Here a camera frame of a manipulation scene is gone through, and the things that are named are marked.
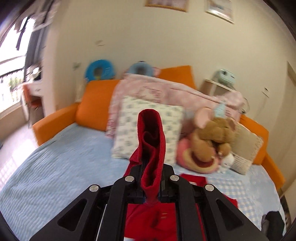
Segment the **pink round plush cushion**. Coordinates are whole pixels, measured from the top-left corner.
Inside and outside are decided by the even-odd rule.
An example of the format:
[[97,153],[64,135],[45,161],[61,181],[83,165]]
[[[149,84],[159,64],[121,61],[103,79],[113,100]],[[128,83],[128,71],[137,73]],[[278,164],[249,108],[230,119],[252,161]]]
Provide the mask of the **pink round plush cushion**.
[[219,168],[219,159],[217,158],[207,163],[198,160],[191,150],[188,138],[182,138],[179,141],[176,161],[179,166],[201,174],[210,174],[216,172]]

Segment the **white desk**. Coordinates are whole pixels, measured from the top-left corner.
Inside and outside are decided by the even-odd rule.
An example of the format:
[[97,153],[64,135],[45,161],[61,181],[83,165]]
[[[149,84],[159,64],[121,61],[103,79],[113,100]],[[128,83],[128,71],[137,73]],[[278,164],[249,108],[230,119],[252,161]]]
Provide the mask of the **white desk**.
[[44,117],[41,68],[35,67],[27,74],[26,81],[22,83],[21,87],[23,113],[30,128]]

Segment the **white floral pillow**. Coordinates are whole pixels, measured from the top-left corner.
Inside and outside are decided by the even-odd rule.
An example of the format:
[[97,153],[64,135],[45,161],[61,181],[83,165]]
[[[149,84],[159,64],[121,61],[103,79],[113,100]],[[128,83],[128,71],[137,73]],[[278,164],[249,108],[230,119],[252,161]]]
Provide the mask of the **white floral pillow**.
[[[152,109],[159,113],[160,124],[155,124],[155,117],[150,111]],[[174,165],[176,163],[177,144],[182,129],[182,120],[185,110],[182,106],[166,105],[125,96],[119,111],[118,124],[115,131],[115,139],[112,148],[112,158],[129,159],[138,147],[138,115],[145,110],[144,128],[153,134],[163,128],[165,135],[165,158],[164,163]]]

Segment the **blue plaid blanket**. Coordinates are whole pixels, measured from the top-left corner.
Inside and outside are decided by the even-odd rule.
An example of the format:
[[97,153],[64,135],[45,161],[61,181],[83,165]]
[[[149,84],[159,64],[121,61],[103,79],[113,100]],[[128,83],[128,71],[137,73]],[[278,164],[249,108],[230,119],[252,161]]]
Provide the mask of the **blue plaid blanket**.
[[[16,237],[29,240],[87,187],[108,186],[122,177],[129,161],[113,159],[112,145],[103,132],[72,124],[30,154],[1,190],[1,213]],[[228,170],[206,179],[237,200],[256,227],[268,212],[283,212],[262,166],[251,166],[246,175]]]

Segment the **pink quilt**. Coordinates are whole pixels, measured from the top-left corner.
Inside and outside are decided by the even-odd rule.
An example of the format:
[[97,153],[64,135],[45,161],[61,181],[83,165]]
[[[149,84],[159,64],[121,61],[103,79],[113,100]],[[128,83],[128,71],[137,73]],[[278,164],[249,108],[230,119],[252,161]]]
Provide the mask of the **pink quilt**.
[[106,135],[110,138],[115,136],[121,101],[126,95],[166,105],[178,105],[190,111],[197,111],[203,107],[215,109],[219,103],[224,102],[226,115],[236,121],[240,120],[239,111],[243,105],[243,96],[237,91],[209,96],[182,83],[127,74],[116,85],[111,97],[106,127]]

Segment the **beige striped pillow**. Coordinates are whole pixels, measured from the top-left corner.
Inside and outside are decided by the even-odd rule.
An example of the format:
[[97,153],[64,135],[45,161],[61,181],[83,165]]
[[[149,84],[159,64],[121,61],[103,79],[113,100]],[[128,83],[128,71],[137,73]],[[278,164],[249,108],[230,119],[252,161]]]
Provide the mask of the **beige striped pillow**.
[[231,165],[231,168],[233,171],[240,173],[241,175],[246,175],[248,170],[250,169],[252,165],[252,161],[247,160],[237,154],[233,153],[234,162]]

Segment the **light green projector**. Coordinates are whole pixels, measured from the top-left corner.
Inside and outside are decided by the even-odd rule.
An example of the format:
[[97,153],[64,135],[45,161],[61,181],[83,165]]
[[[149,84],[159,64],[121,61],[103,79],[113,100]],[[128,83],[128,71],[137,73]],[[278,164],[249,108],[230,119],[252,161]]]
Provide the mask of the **light green projector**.
[[225,86],[234,86],[235,84],[235,75],[226,70],[226,69],[219,69],[216,71],[214,78],[220,83]]

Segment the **blue neck pillow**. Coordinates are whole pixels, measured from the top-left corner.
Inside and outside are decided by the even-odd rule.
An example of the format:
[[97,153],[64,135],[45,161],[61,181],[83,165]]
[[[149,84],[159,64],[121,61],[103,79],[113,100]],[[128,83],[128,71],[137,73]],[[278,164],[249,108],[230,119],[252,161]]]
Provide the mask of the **blue neck pillow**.
[[110,80],[115,77],[115,70],[110,61],[100,59],[89,64],[84,77],[87,82],[92,80]]
[[127,71],[128,74],[145,75],[149,77],[154,76],[154,68],[145,61],[139,61],[132,64]]

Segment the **framed wall picture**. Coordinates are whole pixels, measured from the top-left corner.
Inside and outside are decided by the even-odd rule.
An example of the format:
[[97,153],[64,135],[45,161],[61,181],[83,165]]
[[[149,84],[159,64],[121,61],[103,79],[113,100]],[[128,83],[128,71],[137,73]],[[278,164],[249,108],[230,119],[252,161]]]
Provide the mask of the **framed wall picture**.
[[147,0],[145,6],[187,12],[188,0]]
[[205,12],[234,24],[233,2],[229,0],[206,0]]

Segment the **red polo shirt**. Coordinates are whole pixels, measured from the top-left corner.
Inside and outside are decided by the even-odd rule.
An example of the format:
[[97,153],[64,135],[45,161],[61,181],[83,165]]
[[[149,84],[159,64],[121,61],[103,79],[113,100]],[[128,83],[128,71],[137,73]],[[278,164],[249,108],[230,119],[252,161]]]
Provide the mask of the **red polo shirt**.
[[[153,113],[155,124],[161,123],[158,112],[152,109],[146,111]],[[145,193],[145,203],[127,206],[125,237],[133,240],[177,240],[175,205],[158,200],[165,158],[165,135],[162,127],[155,134],[145,130],[143,117],[146,111],[142,110],[138,115],[139,144],[125,172],[128,175],[136,165],[144,165],[139,184]]]

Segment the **white plush cat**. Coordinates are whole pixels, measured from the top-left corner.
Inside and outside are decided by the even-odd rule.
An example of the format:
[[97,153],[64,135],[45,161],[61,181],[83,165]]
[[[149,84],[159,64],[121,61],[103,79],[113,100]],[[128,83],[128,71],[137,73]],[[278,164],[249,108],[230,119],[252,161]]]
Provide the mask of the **white plush cat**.
[[218,172],[219,173],[226,173],[227,170],[231,168],[235,161],[235,158],[232,153],[229,153],[227,156],[221,159],[221,163],[219,165]]

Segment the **beige upper pillow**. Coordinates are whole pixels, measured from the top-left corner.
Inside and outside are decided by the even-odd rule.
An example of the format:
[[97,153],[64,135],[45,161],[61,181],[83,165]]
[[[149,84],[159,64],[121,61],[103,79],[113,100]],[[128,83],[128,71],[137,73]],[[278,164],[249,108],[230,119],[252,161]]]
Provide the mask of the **beige upper pillow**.
[[237,124],[235,138],[231,143],[233,154],[253,163],[262,145],[263,139],[261,137],[251,132],[242,124]]

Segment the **orange bed frame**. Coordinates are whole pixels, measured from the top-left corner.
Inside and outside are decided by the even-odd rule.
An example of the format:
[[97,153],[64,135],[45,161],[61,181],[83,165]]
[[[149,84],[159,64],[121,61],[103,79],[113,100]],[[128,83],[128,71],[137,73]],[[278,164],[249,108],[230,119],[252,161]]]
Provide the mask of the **orange bed frame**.
[[[118,83],[119,80],[91,81],[86,85],[81,102],[60,109],[35,123],[33,130],[38,145],[44,144],[72,123],[105,131],[111,97]],[[263,138],[263,146],[259,150],[254,164],[262,165],[274,182],[276,189],[280,190],[285,183],[285,178],[267,153],[268,130],[245,115],[240,117],[239,122]]]

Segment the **wooden bedside shelf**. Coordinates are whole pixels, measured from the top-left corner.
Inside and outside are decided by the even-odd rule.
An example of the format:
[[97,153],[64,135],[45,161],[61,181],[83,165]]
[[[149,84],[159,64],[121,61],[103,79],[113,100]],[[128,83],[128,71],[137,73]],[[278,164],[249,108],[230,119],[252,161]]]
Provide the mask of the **wooden bedside shelf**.
[[220,96],[227,94],[228,92],[234,92],[234,89],[231,89],[216,81],[204,79],[201,87],[199,88],[199,92],[209,96]]

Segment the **brown plush toy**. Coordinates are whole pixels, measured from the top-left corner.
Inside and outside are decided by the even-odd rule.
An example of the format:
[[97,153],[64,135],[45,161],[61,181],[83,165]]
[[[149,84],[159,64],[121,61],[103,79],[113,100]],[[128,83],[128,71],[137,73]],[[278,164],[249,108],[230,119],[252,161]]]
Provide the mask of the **brown plush toy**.
[[215,157],[224,158],[231,153],[230,143],[235,138],[236,121],[232,118],[215,117],[210,108],[200,108],[193,118],[191,150],[196,158],[208,163]]

